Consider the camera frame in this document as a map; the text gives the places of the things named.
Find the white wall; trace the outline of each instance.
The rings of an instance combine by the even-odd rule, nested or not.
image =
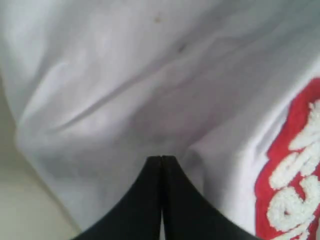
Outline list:
[[[0,239],[73,238],[78,228],[16,151],[14,128],[0,87]]]

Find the black object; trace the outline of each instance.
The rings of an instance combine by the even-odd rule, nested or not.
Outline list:
[[[162,157],[166,240],[257,240],[210,205],[173,156]]]
[[[99,222],[74,240],[158,240],[161,162],[149,158],[135,183]]]
[[[257,240],[225,218],[189,181],[174,156],[149,157],[127,194],[74,240]]]

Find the red graphic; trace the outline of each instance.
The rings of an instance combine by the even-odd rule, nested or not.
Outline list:
[[[268,163],[261,171],[255,185],[256,195],[256,235],[262,239],[272,240],[278,236],[285,234],[285,232],[277,231],[272,227],[267,218],[268,207],[274,195],[280,191],[274,190],[269,184],[269,177],[279,165],[281,161],[294,151],[289,150],[290,142],[300,133],[307,124],[310,103],[314,103],[320,99],[320,78],[313,79],[306,88],[292,101],[287,120],[283,125],[279,135],[272,143],[267,152],[269,158]],[[313,175],[317,176],[320,180],[320,164],[316,167]],[[303,177],[298,173],[295,178],[289,183],[288,186],[295,188],[295,191],[304,200],[305,193],[299,185]],[[320,207],[313,214],[315,220],[309,226],[310,232],[308,240],[316,240],[316,231],[318,228],[318,219],[320,217]],[[299,239],[299,236],[292,238],[293,240]]]

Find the white chenille lettering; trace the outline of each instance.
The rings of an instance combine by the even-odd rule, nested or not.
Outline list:
[[[315,220],[315,216],[312,215],[312,217],[310,217],[306,222],[304,222],[303,224],[297,226],[296,228],[280,235],[277,236],[275,238],[273,238],[272,240],[288,240],[288,239],[292,239],[296,236],[299,236],[298,240],[307,240],[309,237],[309,225]]]
[[[293,152],[285,157],[269,178],[274,190],[287,186],[300,172],[303,177],[311,175],[320,163],[320,100],[310,104],[308,121],[303,130],[291,141]]]
[[[295,151],[314,142],[320,142],[320,100],[310,103],[308,121],[303,130],[291,141],[289,150]]]
[[[307,146],[302,153],[293,152],[284,158],[269,178],[274,189],[287,186],[300,172],[303,177],[311,175],[320,162],[320,142]]]
[[[320,182],[317,176],[304,178],[300,186],[305,193],[304,201],[292,186],[281,189],[273,196],[267,218],[277,231],[287,232],[305,223],[320,204]]]

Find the small stain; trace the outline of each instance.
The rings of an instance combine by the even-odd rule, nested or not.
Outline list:
[[[179,48],[178,48],[178,53],[182,53],[184,50],[186,50],[187,44],[183,43]]]

